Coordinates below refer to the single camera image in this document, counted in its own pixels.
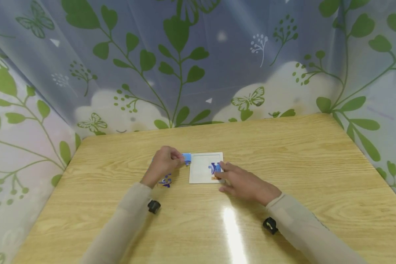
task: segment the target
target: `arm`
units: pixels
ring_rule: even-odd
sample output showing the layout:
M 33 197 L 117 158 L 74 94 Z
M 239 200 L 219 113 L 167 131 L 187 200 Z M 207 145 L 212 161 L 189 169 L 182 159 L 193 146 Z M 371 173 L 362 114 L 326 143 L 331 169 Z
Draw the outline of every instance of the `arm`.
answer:
M 222 186 L 219 191 L 265 206 L 282 235 L 312 263 L 366 263 L 293 197 L 282 194 L 273 184 L 240 167 L 223 162 L 220 166 L 225 172 L 216 173 L 216 176 L 228 180 L 231 185 Z
M 154 155 L 140 183 L 135 183 L 117 206 L 113 216 L 94 239 L 81 259 L 81 264 L 117 264 L 126 248 L 142 227 L 148 211 L 151 189 L 159 179 L 184 162 L 182 154 L 163 146 Z
M 151 188 L 135 183 L 113 216 L 82 257 L 81 264 L 119 263 L 129 243 L 145 221 Z
M 282 235 L 312 263 L 366 263 L 292 196 L 281 194 L 266 208 Z

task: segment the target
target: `curtain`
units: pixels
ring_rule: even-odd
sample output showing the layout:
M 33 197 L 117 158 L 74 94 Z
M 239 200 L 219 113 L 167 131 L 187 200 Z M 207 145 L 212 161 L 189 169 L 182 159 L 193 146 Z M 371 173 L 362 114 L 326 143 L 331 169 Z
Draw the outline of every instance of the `curtain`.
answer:
M 0 264 L 17 253 L 80 143 L 0 50 Z

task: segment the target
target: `wooden table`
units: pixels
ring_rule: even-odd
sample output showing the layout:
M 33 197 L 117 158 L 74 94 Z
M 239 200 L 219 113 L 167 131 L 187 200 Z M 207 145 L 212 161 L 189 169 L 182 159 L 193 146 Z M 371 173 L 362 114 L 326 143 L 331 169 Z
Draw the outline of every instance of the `wooden table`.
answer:
M 14 263 L 78 263 L 154 152 L 223 152 L 312 210 L 369 263 L 396 263 L 396 195 L 326 114 L 201 125 L 85 139 Z M 307 263 L 262 229 L 262 206 L 229 198 L 218 184 L 189 184 L 189 168 L 157 186 L 121 263 Z

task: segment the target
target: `white puzzle board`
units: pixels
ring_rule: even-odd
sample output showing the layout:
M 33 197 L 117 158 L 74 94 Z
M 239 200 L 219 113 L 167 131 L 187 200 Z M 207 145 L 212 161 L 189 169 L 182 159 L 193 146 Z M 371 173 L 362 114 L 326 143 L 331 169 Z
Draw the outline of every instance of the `white puzzle board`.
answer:
M 219 180 L 212 174 L 214 166 L 220 161 L 223 161 L 223 152 L 191 154 L 189 183 L 224 183 L 224 180 Z

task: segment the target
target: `long sleeve shirt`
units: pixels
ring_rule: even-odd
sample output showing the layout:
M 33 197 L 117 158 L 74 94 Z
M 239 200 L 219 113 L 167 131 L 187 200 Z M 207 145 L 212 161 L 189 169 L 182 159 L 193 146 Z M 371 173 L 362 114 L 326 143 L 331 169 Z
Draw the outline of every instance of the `long sleeve shirt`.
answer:
M 109 222 L 94 239 L 81 264 L 117 264 L 142 227 L 151 188 L 135 183 Z M 305 206 L 287 194 L 270 202 L 267 211 L 281 234 L 315 264 L 366 263 L 361 256 L 326 228 Z

